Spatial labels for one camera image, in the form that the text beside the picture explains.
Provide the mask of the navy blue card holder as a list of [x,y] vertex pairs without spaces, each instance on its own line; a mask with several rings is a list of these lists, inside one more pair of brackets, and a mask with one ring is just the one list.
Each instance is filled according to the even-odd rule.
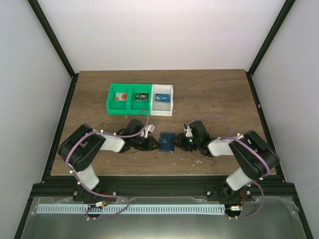
[[162,132],[160,134],[159,143],[160,148],[159,150],[162,152],[174,152],[174,139],[175,139],[175,133],[171,132]]

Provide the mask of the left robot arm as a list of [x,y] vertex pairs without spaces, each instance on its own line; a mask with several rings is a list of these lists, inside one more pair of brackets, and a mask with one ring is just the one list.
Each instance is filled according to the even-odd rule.
[[75,175],[78,184],[91,191],[101,194],[95,188],[99,178],[94,172],[92,162],[100,151],[128,153],[131,148],[136,151],[153,151],[160,148],[160,143],[150,134],[154,131],[153,124],[144,125],[138,119],[132,119],[126,128],[116,133],[97,131],[87,124],[79,126],[58,147],[58,155],[63,159],[70,173]]

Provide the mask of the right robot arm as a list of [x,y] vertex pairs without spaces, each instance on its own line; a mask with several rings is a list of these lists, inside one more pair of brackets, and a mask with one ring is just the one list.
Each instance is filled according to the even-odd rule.
[[185,124],[184,132],[175,136],[172,143],[184,151],[200,151],[203,156],[234,156],[239,168],[230,174],[220,191],[227,199],[244,186],[260,180],[278,166],[277,153],[255,131],[237,136],[211,138],[200,120]]

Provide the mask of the blue card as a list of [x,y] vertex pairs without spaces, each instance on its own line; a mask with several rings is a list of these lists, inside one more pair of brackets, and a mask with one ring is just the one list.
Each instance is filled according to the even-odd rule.
[[155,94],[156,102],[170,103],[171,94]]

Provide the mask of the dark green card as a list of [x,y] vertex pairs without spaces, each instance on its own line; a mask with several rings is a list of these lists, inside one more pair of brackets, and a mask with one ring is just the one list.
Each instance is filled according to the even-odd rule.
[[149,93],[136,93],[135,100],[136,101],[148,101],[149,100]]

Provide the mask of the red white card in bin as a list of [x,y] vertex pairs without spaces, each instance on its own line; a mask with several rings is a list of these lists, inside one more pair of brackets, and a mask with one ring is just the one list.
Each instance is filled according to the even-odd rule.
[[128,99],[128,93],[117,92],[115,94],[115,100],[116,101],[127,101],[127,99]]

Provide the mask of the white bin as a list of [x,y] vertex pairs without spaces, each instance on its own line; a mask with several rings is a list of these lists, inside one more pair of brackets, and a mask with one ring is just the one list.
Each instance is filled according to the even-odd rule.
[[173,110],[173,85],[152,84],[151,115],[171,117]]

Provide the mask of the green bin middle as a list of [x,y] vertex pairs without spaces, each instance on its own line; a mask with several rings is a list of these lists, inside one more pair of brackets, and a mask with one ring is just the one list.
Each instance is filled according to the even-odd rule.
[[138,115],[142,110],[150,113],[151,94],[151,84],[132,84],[129,97],[129,114]]

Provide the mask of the green bin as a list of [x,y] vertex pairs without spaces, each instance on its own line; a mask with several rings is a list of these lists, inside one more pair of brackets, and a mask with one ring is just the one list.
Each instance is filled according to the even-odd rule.
[[106,110],[109,115],[128,115],[131,84],[112,83],[109,87]]
[[151,94],[151,84],[132,84],[129,97],[129,114],[138,115],[142,110],[150,113]]

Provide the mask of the green bin left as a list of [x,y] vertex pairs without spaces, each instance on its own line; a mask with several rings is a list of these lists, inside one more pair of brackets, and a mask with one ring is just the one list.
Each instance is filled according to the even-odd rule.
[[112,83],[109,87],[106,110],[109,115],[128,115],[131,84]]

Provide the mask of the black aluminium frame rail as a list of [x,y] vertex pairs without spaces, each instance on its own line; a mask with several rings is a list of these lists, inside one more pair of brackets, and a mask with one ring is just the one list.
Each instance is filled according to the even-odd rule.
[[[207,196],[226,184],[226,176],[101,176],[97,193],[125,197]],[[34,184],[33,197],[71,197],[81,194],[73,176],[48,176]]]

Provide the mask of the right black frame post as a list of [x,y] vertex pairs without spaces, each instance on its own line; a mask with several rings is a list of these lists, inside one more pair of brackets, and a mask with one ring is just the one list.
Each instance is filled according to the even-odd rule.
[[267,53],[269,47],[271,46],[273,40],[275,39],[277,33],[279,32],[282,24],[284,23],[286,17],[288,16],[289,12],[291,11],[292,7],[294,6],[296,0],[286,0],[281,7],[275,21],[273,22],[265,40],[263,41],[256,57],[254,58],[249,70],[248,75],[253,76],[256,72],[257,68],[259,67],[262,59],[264,58],[265,54]]

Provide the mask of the black frame post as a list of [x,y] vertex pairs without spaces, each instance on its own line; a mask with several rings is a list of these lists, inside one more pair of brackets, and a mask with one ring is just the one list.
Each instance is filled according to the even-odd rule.
[[279,32],[282,24],[284,23],[286,17],[288,16],[289,12],[291,11],[292,7],[294,6],[296,0],[286,0],[281,7],[275,21],[273,22],[265,40],[263,41],[256,57],[254,58],[249,70],[248,75],[253,76],[256,72],[257,68],[259,67],[262,59],[264,58],[265,54],[267,53],[269,47],[271,46],[273,40],[275,39],[277,33]]
[[61,63],[63,64],[64,68],[66,69],[68,75],[71,78],[74,78],[76,73],[73,70],[58,38],[56,37],[44,11],[42,10],[39,2],[37,0],[27,0],[28,4],[30,5],[31,9],[33,10],[36,18],[38,19],[42,29],[46,33],[51,45],[53,46],[55,52],[57,53]]

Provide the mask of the left black frame post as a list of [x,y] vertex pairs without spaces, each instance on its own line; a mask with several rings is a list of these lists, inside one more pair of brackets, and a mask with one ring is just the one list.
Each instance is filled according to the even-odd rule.
[[39,2],[37,0],[27,0],[28,4],[30,5],[31,9],[33,10],[36,18],[38,19],[42,29],[46,33],[51,45],[53,46],[55,52],[57,53],[61,63],[63,64],[64,68],[66,69],[68,75],[71,78],[74,78],[76,73],[73,70],[58,38],[56,37],[44,11],[42,10]]

